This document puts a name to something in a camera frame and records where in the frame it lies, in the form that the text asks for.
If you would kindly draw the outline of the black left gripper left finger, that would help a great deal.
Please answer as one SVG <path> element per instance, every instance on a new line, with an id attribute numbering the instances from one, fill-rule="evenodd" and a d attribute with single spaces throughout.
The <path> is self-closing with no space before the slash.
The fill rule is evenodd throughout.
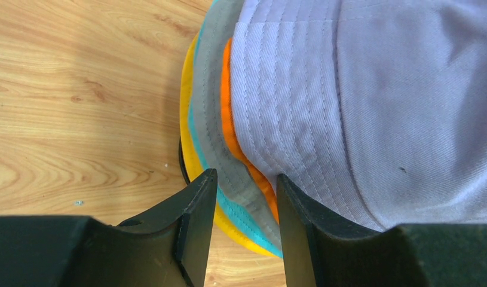
<path id="1" fill-rule="evenodd" d="M 90 216 L 0 216 L 0 286 L 203 286 L 217 172 L 113 226 Z"/>

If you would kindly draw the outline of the orange hat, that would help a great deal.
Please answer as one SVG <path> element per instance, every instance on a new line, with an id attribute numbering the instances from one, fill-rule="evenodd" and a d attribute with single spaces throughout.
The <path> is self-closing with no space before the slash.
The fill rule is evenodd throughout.
<path id="1" fill-rule="evenodd" d="M 231 100 L 231 48 L 232 38 L 226 42 L 222 55 L 222 71 L 220 76 L 222 133 L 231 154 L 245 165 L 253 179 L 253 182 L 258 186 L 261 193 L 264 195 L 274 219 L 279 223 L 280 221 L 275 191 L 272 188 L 269 180 L 245 156 L 237 139 Z"/>

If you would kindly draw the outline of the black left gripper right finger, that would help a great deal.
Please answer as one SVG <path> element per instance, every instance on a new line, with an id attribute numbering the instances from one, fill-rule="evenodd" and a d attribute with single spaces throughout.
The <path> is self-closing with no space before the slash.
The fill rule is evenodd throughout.
<path id="1" fill-rule="evenodd" d="M 400 224 L 377 232 L 277 178 L 288 286 L 487 286 L 487 224 Z"/>

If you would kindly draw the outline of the yellow bucket hat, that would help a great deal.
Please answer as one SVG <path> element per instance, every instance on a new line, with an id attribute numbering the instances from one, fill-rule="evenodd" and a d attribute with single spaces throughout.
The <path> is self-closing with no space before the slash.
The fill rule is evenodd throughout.
<path id="1" fill-rule="evenodd" d="M 192 92 L 192 79 L 194 75 L 194 52 L 197 45 L 197 39 L 198 37 L 195 36 L 192 40 L 185 57 L 185 61 L 183 63 L 179 102 L 180 139 L 182 140 L 182 149 L 186 170 L 191 181 L 204 172 L 203 168 L 201 167 L 198 155 L 193 146 L 191 133 L 188 126 L 189 103 Z M 248 250 L 257 254 L 269 257 L 277 256 L 275 252 L 273 253 L 266 250 L 265 248 L 258 245 L 254 240 L 248 238 L 244 233 L 242 233 L 226 216 L 225 212 L 221 209 L 218 203 L 216 203 L 215 205 L 214 220 L 215 224 L 229 238 L 231 238 L 239 245 L 242 245 Z"/>

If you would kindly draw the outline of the lavender hat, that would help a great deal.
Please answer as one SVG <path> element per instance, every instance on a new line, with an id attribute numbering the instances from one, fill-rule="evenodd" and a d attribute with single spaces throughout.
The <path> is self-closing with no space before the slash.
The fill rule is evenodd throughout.
<path id="1" fill-rule="evenodd" d="M 245 1 L 231 53 L 270 184 L 377 231 L 487 223 L 487 1 Z"/>

